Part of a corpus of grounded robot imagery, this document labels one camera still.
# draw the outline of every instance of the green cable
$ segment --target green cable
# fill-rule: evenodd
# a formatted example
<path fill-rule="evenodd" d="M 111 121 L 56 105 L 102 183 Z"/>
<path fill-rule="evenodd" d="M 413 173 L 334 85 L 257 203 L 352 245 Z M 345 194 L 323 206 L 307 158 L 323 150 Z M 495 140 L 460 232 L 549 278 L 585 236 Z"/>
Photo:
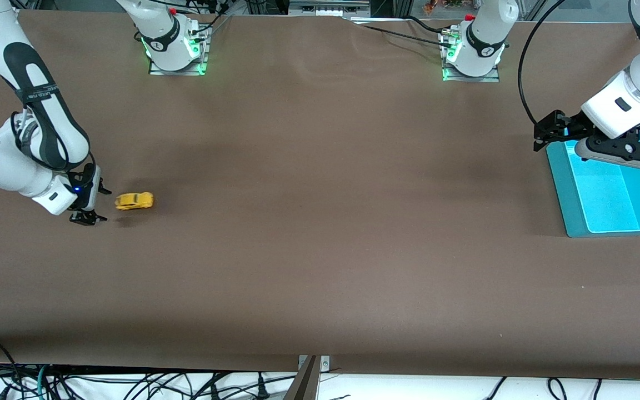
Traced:
<path fill-rule="evenodd" d="M 43 370 L 46 369 L 46 365 L 44 365 L 43 367 L 41 367 L 41 369 L 38 370 L 38 378 L 36 379 L 36 392 L 38 392 L 38 398 L 39 400 L 45 400 L 43 398 Z"/>

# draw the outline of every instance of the black cable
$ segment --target black cable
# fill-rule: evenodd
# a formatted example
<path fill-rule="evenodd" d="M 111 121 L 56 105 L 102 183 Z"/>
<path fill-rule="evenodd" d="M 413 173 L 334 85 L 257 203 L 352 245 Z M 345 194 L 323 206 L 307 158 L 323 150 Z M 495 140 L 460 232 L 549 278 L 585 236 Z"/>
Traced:
<path fill-rule="evenodd" d="M 552 382 L 557 382 L 559 385 L 559 390 L 562 391 L 562 398 L 557 397 L 556 393 L 552 390 Z M 549 394 L 554 397 L 554 400 L 567 400 L 567 392 L 564 391 L 564 386 L 562 386 L 562 382 L 557 378 L 549 378 L 547 380 L 547 389 L 549 390 Z"/>
<path fill-rule="evenodd" d="M 284 380 L 288 380 L 288 379 L 293 379 L 294 377 L 295 377 L 295 375 L 291 375 L 289 377 L 280 377 L 280 378 L 275 378 L 275 379 L 267 379 L 264 383 L 265 384 L 269 384 L 269 383 L 272 383 L 272 382 L 279 382 L 279 381 L 284 381 Z M 228 398 L 234 397 L 234 396 L 236 396 L 237 394 L 239 394 L 241 392 L 246 392 L 247 390 L 254 389 L 254 388 L 258 387 L 258 386 L 259 386 L 259 384 L 254 384 L 254 385 L 250 385 L 250 386 L 247 386 L 247 387 L 239 388 L 239 390 L 237 390 L 236 392 L 233 392 L 233 393 L 231 393 L 229 395 L 226 395 L 226 396 L 222 397 L 221 400 L 227 400 Z"/>
<path fill-rule="evenodd" d="M 4 390 L 2 390 L 2 393 L 0 393 L 0 400 L 7 400 L 8 392 L 10 390 L 10 387 L 5 387 Z"/>
<path fill-rule="evenodd" d="M 532 122 L 533 125 L 538 125 L 538 122 L 533 116 L 533 113 L 530 111 L 528 102 L 525 100 L 525 93 L 523 92 L 523 64 L 525 63 L 525 55 L 528 52 L 528 47 L 530 46 L 530 43 L 533 41 L 533 36 L 535 36 L 535 33 L 538 31 L 538 29 L 540 28 L 544 20 L 546 20 L 547 17 L 554 10 L 556 10 L 559 7 L 559 5 L 561 5 L 562 3 L 564 3 L 564 0 L 558 0 L 557 3 L 554 3 L 553 7 L 550 7 L 549 10 L 547 10 L 547 12 L 544 13 L 542 18 L 540 18 L 540 21 L 538 21 L 535 24 L 535 27 L 533 28 L 533 30 L 530 32 L 530 35 L 528 36 L 528 40 L 526 40 L 525 42 L 525 47 L 523 47 L 523 53 L 520 55 L 520 63 L 518 63 L 518 91 L 520 92 L 520 101 L 523 102 L 523 107 L 525 108 L 525 112 L 528 114 L 528 118 L 530 118 L 530 122 Z"/>
<path fill-rule="evenodd" d="M 410 19 L 416 23 L 418 23 L 422 28 L 426 29 L 429 32 L 433 32 L 433 33 L 441 33 L 442 30 L 446 29 L 446 28 L 450 28 L 451 26 L 448 25 L 446 28 L 432 28 L 429 25 L 426 25 L 422 20 L 420 20 L 419 18 L 412 16 L 412 15 L 406 15 L 406 16 L 402 16 L 402 19 Z"/>
<path fill-rule="evenodd" d="M 597 396 L 599 395 L 599 389 L 602 389 L 601 379 L 597 379 L 597 387 L 594 388 L 594 395 L 592 396 L 592 400 L 597 400 Z"/>
<path fill-rule="evenodd" d="M 214 25 L 214 23 L 216 23 L 216 20 L 219 20 L 219 18 L 221 18 L 221 16 L 224 15 L 223 13 L 218 13 L 213 20 L 211 20 L 211 22 L 209 23 L 209 25 L 206 25 L 205 27 L 198 29 L 196 31 L 191 31 L 192 35 L 196 35 L 199 32 L 203 32 L 206 31 L 207 29 L 211 28 L 212 25 Z"/>
<path fill-rule="evenodd" d="M 80 377 L 78 375 L 68 375 L 66 379 L 81 379 L 84 381 L 97 382 L 100 384 L 134 384 L 135 382 L 139 382 L 138 379 L 91 378 L 91 377 Z"/>
<path fill-rule="evenodd" d="M 258 373 L 258 394 L 256 398 L 258 400 L 266 400 L 266 398 L 271 397 L 268 394 L 268 390 L 266 389 L 266 382 L 263 380 L 263 374 Z"/>
<path fill-rule="evenodd" d="M 127 393 L 125 393 L 125 396 L 122 398 L 122 400 L 127 400 L 127 397 L 129 397 L 130 394 L 132 394 L 132 392 L 135 390 L 136 387 L 138 387 L 138 385 L 141 385 L 142 382 L 147 382 L 147 380 L 152 376 L 152 374 L 145 374 L 145 376 L 140 379 L 137 384 L 133 385 L 133 387 L 130 388 L 130 390 L 127 391 Z"/>
<path fill-rule="evenodd" d="M 214 374 L 213 376 L 211 376 L 211 379 L 206 381 L 205 384 L 201 385 L 201 388 L 196 393 L 194 393 L 194 395 L 190 397 L 189 400 L 196 400 L 196 398 L 199 398 L 201 396 L 201 393 L 209 389 L 211 385 L 215 384 L 216 382 L 219 382 L 221 379 L 223 379 L 229 374 L 231 374 L 231 372 L 221 372 L 219 374 Z"/>
<path fill-rule="evenodd" d="M 78 400 L 84 400 L 84 397 L 82 397 L 82 395 L 79 395 L 79 394 L 76 392 L 76 390 L 74 390 L 72 387 L 70 387 L 70 386 L 68 385 L 68 382 L 66 382 L 66 378 L 63 378 L 63 385 L 64 385 L 64 387 L 66 387 L 66 390 L 67 390 L 67 391 L 70 391 L 70 392 L 71 392 L 71 394 L 73 395 L 73 397 L 71 397 L 71 398 L 76 398 L 76 399 L 78 399 Z"/>
<path fill-rule="evenodd" d="M 166 377 L 167 374 L 160 374 L 157 378 L 153 379 L 153 380 L 147 380 L 147 385 L 145 385 L 145 387 L 143 387 L 142 389 L 139 390 L 139 392 L 137 392 L 137 394 L 135 394 L 130 400 L 135 400 L 135 398 L 137 398 L 140 394 L 142 394 L 142 392 L 145 391 L 145 389 L 148 391 L 148 395 L 150 395 L 150 386 L 157 382 L 158 380 L 162 379 L 163 377 Z"/>
<path fill-rule="evenodd" d="M 189 385 L 189 393 L 193 393 L 194 389 L 191 385 L 191 380 L 189 379 L 189 375 L 184 374 L 184 378 L 187 380 L 187 384 Z"/>
<path fill-rule="evenodd" d="M 196 12 L 201 14 L 201 10 L 199 9 L 199 5 L 196 1 L 194 0 L 187 0 L 187 5 L 185 6 L 186 8 L 191 8 L 189 6 L 189 3 L 194 3 L 194 8 L 196 8 Z"/>
<path fill-rule="evenodd" d="M 165 6 L 171 6 L 171 7 L 185 7 L 184 4 L 176 4 L 176 3 L 168 3 L 168 2 L 162 2 L 161 0 L 150 0 L 150 2 L 153 3 L 160 3 L 160 4 L 164 4 Z"/>
<path fill-rule="evenodd" d="M 7 356 L 7 360 L 9 361 L 9 363 L 11 364 L 11 367 L 13 368 L 13 372 L 16 374 L 16 379 L 18 379 L 19 384 L 21 385 L 21 387 L 23 387 L 23 381 L 21 380 L 20 373 L 18 373 L 18 367 L 16 367 L 16 362 L 13 361 L 13 357 L 11 357 L 11 354 L 8 352 L 7 348 L 4 347 L 1 343 L 0 343 L 0 350 L 2 350 L 5 356 Z"/>
<path fill-rule="evenodd" d="M 490 396 L 486 397 L 486 400 L 493 400 L 496 397 L 498 390 L 503 385 L 503 382 L 505 382 L 506 379 L 508 379 L 508 377 L 500 378 L 500 380 L 498 381 L 498 384 L 496 384 L 496 386 L 493 388 L 493 392 L 491 392 Z"/>
<path fill-rule="evenodd" d="M 155 394 L 157 394 L 157 392 L 161 392 L 162 389 L 169 389 L 169 390 L 172 390 L 173 392 L 177 392 L 177 393 L 180 393 L 180 394 L 187 394 L 187 393 L 182 392 L 181 390 L 173 389 L 173 388 L 168 386 L 173 380 L 177 379 L 178 377 L 181 377 L 182 375 L 186 376 L 185 373 L 177 374 L 177 375 L 169 378 L 168 380 L 164 381 L 162 384 L 157 384 L 157 387 L 155 387 L 155 388 L 150 390 L 148 398 L 152 398 Z"/>
<path fill-rule="evenodd" d="M 61 395 L 60 393 L 58 393 L 58 389 L 56 389 L 56 378 L 53 378 L 54 380 L 54 384 L 53 384 L 53 389 L 51 389 L 51 383 L 48 381 L 48 379 L 43 380 L 43 387 L 46 388 L 46 394 L 48 395 L 48 398 L 52 398 L 53 400 L 61 400 Z"/>
<path fill-rule="evenodd" d="M 424 43 L 431 43 L 431 44 L 435 44 L 435 45 L 441 46 L 441 47 L 451 47 L 451 45 L 449 45 L 449 43 L 439 43 L 437 41 L 430 41 L 430 40 L 427 40 L 427 39 L 417 38 L 416 36 L 404 35 L 404 33 L 399 33 L 399 32 L 394 32 L 394 31 L 387 31 L 386 29 L 376 28 L 374 26 L 367 26 L 367 25 L 362 25 L 362 26 L 364 26 L 365 28 L 371 29 L 373 31 L 380 31 L 380 32 L 384 32 L 384 33 L 389 33 L 389 34 L 392 34 L 392 35 L 401 36 L 402 38 L 412 39 L 412 40 L 419 41 L 419 42 L 424 42 Z"/>

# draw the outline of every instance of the white floor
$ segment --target white floor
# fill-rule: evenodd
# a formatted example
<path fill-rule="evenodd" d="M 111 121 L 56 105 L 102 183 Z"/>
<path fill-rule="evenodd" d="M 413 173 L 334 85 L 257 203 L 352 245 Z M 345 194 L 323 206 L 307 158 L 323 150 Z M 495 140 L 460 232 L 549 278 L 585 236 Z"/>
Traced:
<path fill-rule="evenodd" d="M 292 373 L 267 373 L 265 379 L 285 377 Z M 142 379 L 142 375 L 101 376 L 107 379 Z M 210 374 L 191 374 L 193 388 L 198 388 L 211 377 Z M 360 374 L 323 374 L 318 391 L 318 400 L 484 400 L 499 378 L 491 377 L 424 377 L 407 375 L 360 375 Z M 122 400 L 132 384 L 99 384 L 86 381 L 68 381 L 71 387 L 84 400 Z M 229 386 L 249 386 L 256 384 L 256 373 L 234 373 L 220 381 L 219 390 Z M 508 378 L 496 400 L 553 400 L 549 395 L 543 378 Z M 284 392 L 290 386 L 291 379 L 267 384 L 269 393 Z M 596 381 L 593 379 L 562 379 L 569 400 L 592 400 Z M 35 382 L 28 382 L 35 387 Z M 173 386 L 188 391 L 188 384 L 181 378 Z M 3 389 L 0 380 L 0 392 Z M 233 391 L 221 392 L 221 397 Z M 10 393 L 8 398 L 17 398 Z M 147 391 L 138 400 L 147 398 Z M 233 398 L 250 398 L 248 394 L 239 394 Z M 599 391 L 600 400 L 640 400 L 640 381 L 606 380 Z M 171 391 L 157 393 L 154 400 L 178 400 L 180 395 Z"/>

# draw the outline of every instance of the metal mounting plate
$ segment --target metal mounting plate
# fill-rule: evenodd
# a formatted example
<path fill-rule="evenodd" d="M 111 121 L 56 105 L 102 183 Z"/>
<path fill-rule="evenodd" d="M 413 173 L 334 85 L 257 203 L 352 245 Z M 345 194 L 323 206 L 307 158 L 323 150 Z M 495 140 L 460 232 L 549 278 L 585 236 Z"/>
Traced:
<path fill-rule="evenodd" d="M 303 367 L 303 363 L 305 359 L 307 359 L 307 355 L 302 355 L 298 357 L 298 370 Z M 320 356 L 320 372 L 328 372 L 330 370 L 330 356 Z"/>
<path fill-rule="evenodd" d="M 444 35 L 442 33 L 439 33 L 438 36 L 439 36 L 439 43 L 449 43 L 452 45 L 455 43 L 454 36 Z M 460 73 L 455 66 L 452 66 L 450 63 L 446 61 L 446 58 L 448 57 L 449 52 L 453 50 L 454 48 L 447 48 L 443 46 L 441 47 L 441 62 L 443 63 L 443 80 L 444 81 L 487 82 L 487 83 L 500 82 L 500 75 L 498 75 L 498 66 L 494 66 L 493 69 L 487 75 L 481 76 L 480 78 L 465 76 L 462 73 Z"/>
<path fill-rule="evenodd" d="M 208 26 L 208 23 L 200 23 L 199 26 L 202 28 Z M 199 56 L 196 60 L 193 60 L 189 63 L 188 66 L 182 68 L 178 71 L 165 71 L 160 69 L 155 63 L 150 59 L 149 62 L 149 73 L 150 75 L 165 75 L 165 76 L 202 76 L 206 75 L 206 66 L 209 62 L 209 50 L 211 47 L 211 32 L 213 31 L 212 27 L 206 28 L 197 34 L 196 37 L 201 39 L 199 43 L 191 45 L 191 49 L 193 51 L 198 51 Z"/>

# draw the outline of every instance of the black power cord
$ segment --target black power cord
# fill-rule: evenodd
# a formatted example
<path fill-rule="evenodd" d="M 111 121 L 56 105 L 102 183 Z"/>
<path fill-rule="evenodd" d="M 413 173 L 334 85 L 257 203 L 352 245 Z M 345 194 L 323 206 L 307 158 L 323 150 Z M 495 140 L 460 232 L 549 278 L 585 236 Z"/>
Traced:
<path fill-rule="evenodd" d="M 205 384 L 203 384 L 201 388 L 196 393 L 194 393 L 192 397 L 189 398 L 189 400 L 197 400 L 197 398 L 199 398 L 205 390 L 209 389 L 211 385 L 214 385 L 216 382 L 219 382 L 221 379 L 223 379 L 229 374 L 231 374 L 231 372 L 221 372 L 219 374 L 214 374 L 213 377 L 211 377 L 211 379 L 209 379 Z"/>
<path fill-rule="evenodd" d="M 161 0 L 150 0 L 150 2 L 160 3 L 160 4 L 164 4 L 165 6 L 171 6 L 171 7 L 187 7 L 187 8 L 191 8 L 191 7 L 185 6 L 184 4 L 162 2 Z"/>
<path fill-rule="evenodd" d="M 559 386 L 559 390 L 562 392 L 562 398 L 557 397 L 556 393 L 552 390 L 552 383 L 557 382 Z M 549 390 L 549 394 L 554 397 L 554 400 L 567 400 L 567 392 L 564 391 L 564 386 L 562 385 L 562 381 L 557 378 L 549 378 L 547 380 L 547 390 Z"/>
<path fill-rule="evenodd" d="M 552 390 L 553 382 L 557 382 L 559 390 L 562 392 L 562 398 L 559 398 L 557 394 Z M 564 385 L 562 385 L 562 381 L 558 378 L 549 378 L 547 380 L 547 389 L 549 390 L 549 394 L 552 395 L 554 400 L 567 400 L 567 392 L 564 390 Z M 597 387 L 594 388 L 594 394 L 592 395 L 592 400 L 597 400 L 599 397 L 599 389 L 602 389 L 602 380 L 597 379 Z"/>
<path fill-rule="evenodd" d="M 18 384 L 23 387 L 23 381 L 21 380 L 21 374 L 19 373 L 18 367 L 16 367 L 16 362 L 13 361 L 13 357 L 11 357 L 11 354 L 8 352 L 7 348 L 4 347 L 1 343 L 0 343 L 0 350 L 2 350 L 3 354 L 5 356 L 7 356 L 7 360 L 9 361 L 9 363 L 11 364 L 11 367 L 13 368 L 13 373 L 16 375 L 16 379 L 18 380 Z M 21 398 L 22 400 L 24 399 L 24 394 L 23 391 L 21 392 Z"/>
<path fill-rule="evenodd" d="M 495 387 L 493 387 L 493 392 L 491 392 L 490 396 L 486 397 L 486 400 L 493 400 L 496 397 L 496 394 L 498 394 L 498 390 L 503 385 L 503 382 L 505 382 L 506 379 L 508 379 L 508 377 L 500 378 Z"/>
<path fill-rule="evenodd" d="M 220 400 L 219 390 L 216 389 L 216 384 L 211 385 L 211 400 Z"/>
<path fill-rule="evenodd" d="M 224 13 L 218 13 L 213 20 L 211 20 L 211 22 L 209 23 L 209 25 L 206 25 L 205 27 L 198 29 L 196 31 L 191 31 L 192 35 L 196 35 L 199 32 L 203 32 L 206 31 L 207 29 L 211 28 L 212 25 L 214 25 L 214 23 L 216 23 L 217 20 L 219 20 L 219 18 L 221 18 L 221 16 L 224 15 Z"/>
<path fill-rule="evenodd" d="M 258 394 L 256 395 L 256 398 L 258 400 L 266 400 L 266 398 L 271 397 L 270 394 L 268 394 L 268 390 L 266 390 L 266 382 L 263 380 L 263 375 L 259 372 L 258 373 Z"/>
<path fill-rule="evenodd" d="M 416 36 L 404 35 L 404 33 L 388 31 L 386 29 L 381 29 L 381 28 L 376 28 L 374 26 L 367 26 L 367 25 L 362 25 L 362 26 L 364 26 L 365 28 L 371 29 L 373 31 L 380 31 L 380 32 L 384 32 L 384 33 L 389 33 L 391 35 L 401 36 L 402 38 L 412 39 L 414 41 L 419 41 L 419 42 L 424 42 L 424 43 L 431 43 L 431 44 L 435 44 L 435 45 L 441 46 L 441 47 L 451 47 L 451 45 L 449 45 L 449 43 L 440 43 L 440 42 L 437 42 L 437 41 L 430 41 L 430 40 L 427 40 L 427 39 L 417 38 Z"/>
<path fill-rule="evenodd" d="M 422 28 L 426 29 L 426 30 L 427 30 L 427 31 L 429 31 L 429 32 L 433 32 L 433 33 L 441 33 L 441 31 L 442 31 L 442 30 L 447 29 L 447 28 L 451 28 L 451 26 L 450 26 L 450 25 L 448 25 L 448 26 L 447 26 L 447 27 L 445 27 L 445 28 L 440 28 L 440 29 L 432 28 L 431 26 L 426 25 L 426 24 L 424 23 L 424 21 L 422 21 L 422 20 L 420 20 L 419 18 L 417 18 L 417 17 L 415 17 L 415 16 L 412 16 L 412 15 L 402 16 L 402 19 L 410 19 L 410 20 L 412 20 L 412 21 L 414 21 L 414 22 L 418 23 Z"/>
<path fill-rule="evenodd" d="M 530 118 L 530 122 L 532 122 L 533 125 L 538 125 L 538 121 L 536 121 L 535 117 L 533 116 L 533 113 L 530 111 L 530 107 L 528 106 L 528 102 L 525 100 L 525 93 L 523 91 L 523 64 L 525 63 L 525 55 L 526 53 L 528 53 L 528 47 L 530 47 L 530 43 L 533 41 L 533 36 L 535 36 L 535 33 L 543 24 L 544 20 L 546 20 L 547 17 L 559 7 L 559 5 L 564 3 L 564 1 L 565 0 L 557 0 L 557 3 L 554 3 L 553 7 L 550 7 L 549 10 L 547 10 L 547 12 L 544 13 L 542 18 L 538 20 L 538 22 L 535 24 L 535 27 L 530 32 L 530 35 L 528 36 L 528 40 L 526 40 L 525 42 L 525 47 L 523 47 L 523 53 L 520 55 L 520 63 L 518 63 L 518 91 L 520 92 L 520 101 L 523 103 L 525 112 L 528 114 L 528 118 Z"/>

